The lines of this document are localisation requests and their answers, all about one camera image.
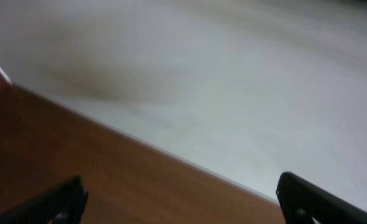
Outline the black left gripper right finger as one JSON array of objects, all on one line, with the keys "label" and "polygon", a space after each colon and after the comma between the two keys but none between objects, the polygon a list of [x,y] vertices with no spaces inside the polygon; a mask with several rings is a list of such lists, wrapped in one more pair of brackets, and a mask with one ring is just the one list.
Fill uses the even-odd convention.
[{"label": "black left gripper right finger", "polygon": [[287,224],[367,224],[367,212],[291,172],[281,174],[276,195]]}]

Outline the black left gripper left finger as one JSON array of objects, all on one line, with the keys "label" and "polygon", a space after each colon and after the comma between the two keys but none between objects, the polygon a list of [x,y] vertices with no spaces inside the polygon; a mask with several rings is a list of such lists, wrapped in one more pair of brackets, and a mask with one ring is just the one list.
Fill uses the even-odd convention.
[{"label": "black left gripper left finger", "polygon": [[0,214],[0,224],[79,224],[87,201],[88,192],[76,175]]}]

